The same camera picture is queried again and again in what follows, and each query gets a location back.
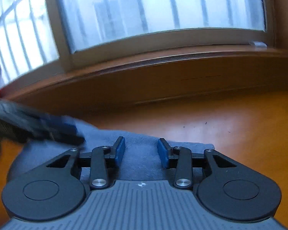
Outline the window with metal bars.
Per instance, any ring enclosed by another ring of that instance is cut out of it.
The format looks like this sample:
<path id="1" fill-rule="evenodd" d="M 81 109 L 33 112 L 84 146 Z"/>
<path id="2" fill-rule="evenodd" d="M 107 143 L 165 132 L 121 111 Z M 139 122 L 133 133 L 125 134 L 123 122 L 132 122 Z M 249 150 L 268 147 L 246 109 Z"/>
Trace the window with metal bars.
<path id="1" fill-rule="evenodd" d="M 0 88 L 197 45 L 272 46 L 271 0 L 0 0 Z"/>

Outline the white window latch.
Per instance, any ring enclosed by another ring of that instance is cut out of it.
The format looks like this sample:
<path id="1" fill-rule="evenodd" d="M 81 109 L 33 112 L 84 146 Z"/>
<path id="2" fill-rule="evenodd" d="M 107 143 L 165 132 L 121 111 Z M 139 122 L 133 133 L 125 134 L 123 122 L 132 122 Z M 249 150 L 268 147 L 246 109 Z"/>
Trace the white window latch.
<path id="1" fill-rule="evenodd" d="M 267 45 L 264 42 L 259 41 L 251 41 L 249 44 L 255 48 L 267 48 Z"/>

